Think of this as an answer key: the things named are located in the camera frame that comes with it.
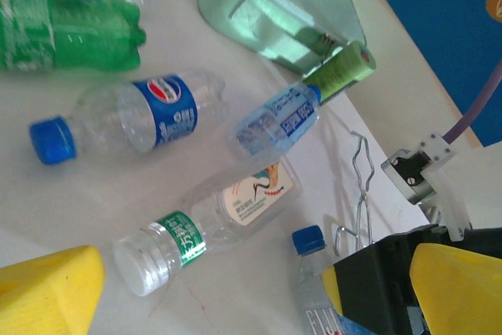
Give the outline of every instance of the purple cable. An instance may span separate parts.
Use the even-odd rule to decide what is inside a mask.
[[[467,113],[442,137],[446,143],[451,144],[454,142],[471,125],[499,86],[500,81],[502,81],[502,60],[495,66],[488,82],[483,87],[478,98],[476,98],[476,101],[467,110]]]

